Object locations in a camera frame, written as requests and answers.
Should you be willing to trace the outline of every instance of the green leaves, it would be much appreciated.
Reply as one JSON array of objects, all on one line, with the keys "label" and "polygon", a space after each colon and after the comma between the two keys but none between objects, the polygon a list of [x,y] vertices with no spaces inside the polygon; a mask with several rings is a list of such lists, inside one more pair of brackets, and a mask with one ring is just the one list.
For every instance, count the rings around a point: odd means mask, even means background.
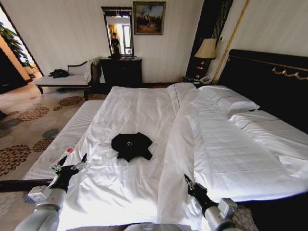
[{"label": "green leaves", "polygon": [[16,58],[19,60],[22,66],[29,66],[33,68],[28,60],[26,54],[23,53],[23,49],[20,46],[21,43],[15,39],[15,36],[18,36],[15,32],[3,26],[3,23],[0,22],[0,34],[5,40],[5,42],[10,47],[11,51],[14,53]]}]

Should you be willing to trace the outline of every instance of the picture frame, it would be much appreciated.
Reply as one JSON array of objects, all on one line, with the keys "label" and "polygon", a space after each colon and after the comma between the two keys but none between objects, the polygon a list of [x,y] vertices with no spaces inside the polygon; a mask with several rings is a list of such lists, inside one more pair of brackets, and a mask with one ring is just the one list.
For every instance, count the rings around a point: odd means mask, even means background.
[{"label": "picture frame", "polygon": [[134,1],[135,35],[163,35],[165,1]]}]

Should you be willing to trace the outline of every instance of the patterned carpet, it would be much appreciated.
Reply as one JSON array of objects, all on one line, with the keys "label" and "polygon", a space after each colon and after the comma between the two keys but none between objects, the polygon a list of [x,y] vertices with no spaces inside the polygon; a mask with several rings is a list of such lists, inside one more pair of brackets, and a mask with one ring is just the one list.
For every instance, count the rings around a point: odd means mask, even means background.
[{"label": "patterned carpet", "polygon": [[[105,95],[89,95],[105,99]],[[84,103],[82,90],[44,88],[41,95],[33,83],[0,95],[0,180],[20,180],[44,152],[69,119]],[[28,192],[0,193],[1,230],[13,231],[35,204]],[[234,220],[243,231],[256,231],[249,209],[242,207]],[[122,231],[126,226],[80,228],[75,231]]]},{"label": "patterned carpet", "polygon": [[0,180],[21,180],[84,103],[83,90],[44,91],[29,83],[0,95],[0,110],[8,115],[0,121]]}]

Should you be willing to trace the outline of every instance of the chaise lounge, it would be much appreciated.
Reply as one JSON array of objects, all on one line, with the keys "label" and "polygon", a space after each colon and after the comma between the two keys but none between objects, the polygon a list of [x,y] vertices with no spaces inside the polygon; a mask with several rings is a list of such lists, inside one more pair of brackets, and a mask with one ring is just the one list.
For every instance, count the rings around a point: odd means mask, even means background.
[{"label": "chaise lounge", "polygon": [[78,65],[67,66],[69,76],[53,78],[43,76],[35,80],[34,84],[43,94],[42,87],[65,87],[65,88],[91,88],[101,75],[101,68],[95,61],[85,61]]}]

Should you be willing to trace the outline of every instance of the robotic hand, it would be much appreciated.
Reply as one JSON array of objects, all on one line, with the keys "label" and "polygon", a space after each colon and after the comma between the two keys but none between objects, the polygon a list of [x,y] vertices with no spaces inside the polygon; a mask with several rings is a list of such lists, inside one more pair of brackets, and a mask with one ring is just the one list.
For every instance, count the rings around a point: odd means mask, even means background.
[{"label": "robotic hand", "polygon": [[202,214],[208,221],[212,231],[240,231],[235,228],[232,217],[237,204],[230,198],[222,198],[217,206],[208,196],[207,189],[199,183],[193,183],[188,176],[185,180],[188,186],[188,194],[196,198],[202,208]]},{"label": "robotic hand", "polygon": [[85,154],[81,162],[76,165],[64,166],[67,156],[62,158],[52,168],[58,175],[55,183],[50,187],[50,195],[43,201],[37,203],[34,212],[23,220],[15,231],[55,231],[59,224],[59,214],[62,209],[65,194],[71,177],[81,171],[87,161]]}]

